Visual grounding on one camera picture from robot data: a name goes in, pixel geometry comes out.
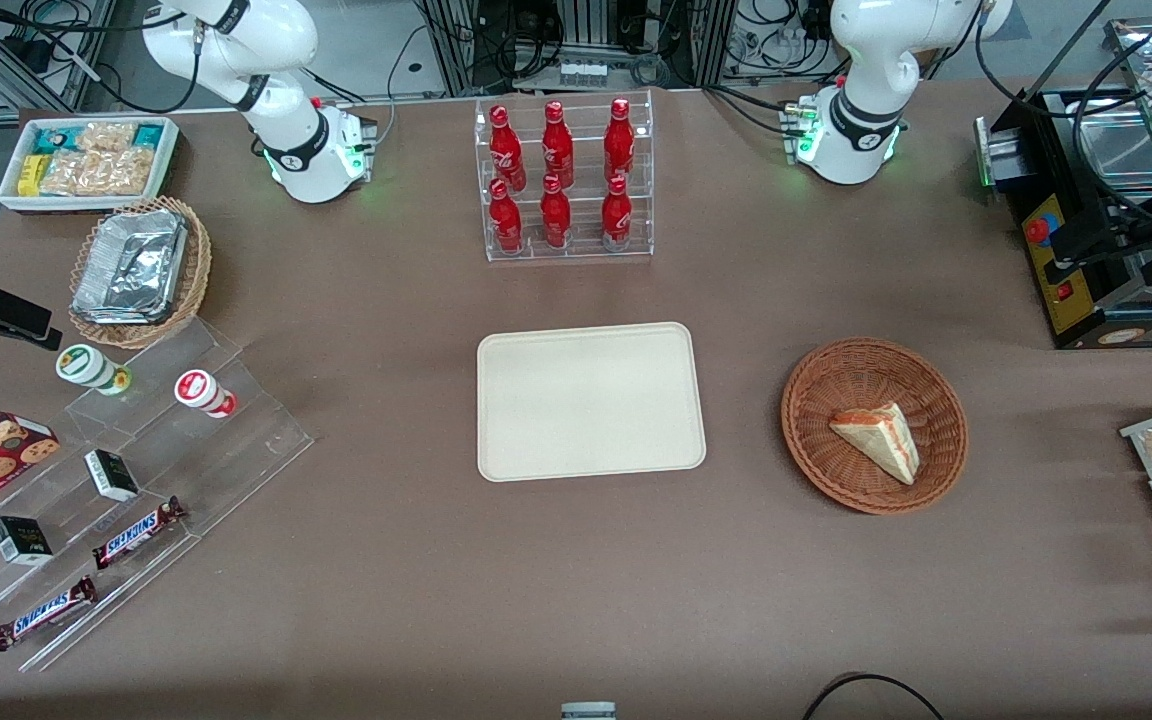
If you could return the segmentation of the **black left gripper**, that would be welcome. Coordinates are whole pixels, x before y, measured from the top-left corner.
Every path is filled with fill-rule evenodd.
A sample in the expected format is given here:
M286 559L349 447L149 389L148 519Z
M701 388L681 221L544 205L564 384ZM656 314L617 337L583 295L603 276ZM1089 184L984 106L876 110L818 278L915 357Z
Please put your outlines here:
M1087 265L1152 252L1152 220L1120 206L1084 210L1051 234L1051 250L1049 275L1071 275Z

